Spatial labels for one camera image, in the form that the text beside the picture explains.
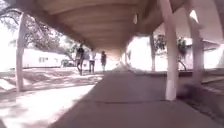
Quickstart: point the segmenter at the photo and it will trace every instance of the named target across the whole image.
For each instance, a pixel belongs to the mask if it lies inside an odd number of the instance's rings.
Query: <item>concrete column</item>
[[[23,53],[25,47],[25,28],[26,28],[26,14],[22,13],[20,17],[18,39],[16,46],[16,86],[17,91],[23,91]]]
[[[159,3],[164,19],[168,53],[166,100],[173,101],[176,99],[178,85],[177,36],[170,1],[159,0]]]
[[[156,64],[155,64],[155,43],[154,43],[154,34],[150,35],[150,47],[151,47],[151,58],[152,58],[152,71],[155,72]]]
[[[197,21],[190,17],[190,13],[193,11],[193,3],[191,0],[186,2],[185,10],[190,29],[190,35],[193,41],[193,84],[201,85],[203,72],[204,72],[204,44],[200,37],[199,24]]]

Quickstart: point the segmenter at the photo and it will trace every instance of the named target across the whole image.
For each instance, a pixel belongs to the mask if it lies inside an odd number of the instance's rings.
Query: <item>concrete walkway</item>
[[[222,128],[181,101],[164,99],[165,78],[106,75],[51,128]]]

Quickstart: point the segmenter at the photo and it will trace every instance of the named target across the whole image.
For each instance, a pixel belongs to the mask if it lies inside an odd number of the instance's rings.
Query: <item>ceiling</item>
[[[119,58],[136,34],[163,22],[157,0],[5,0],[70,36]],[[171,0],[176,11],[186,0]]]

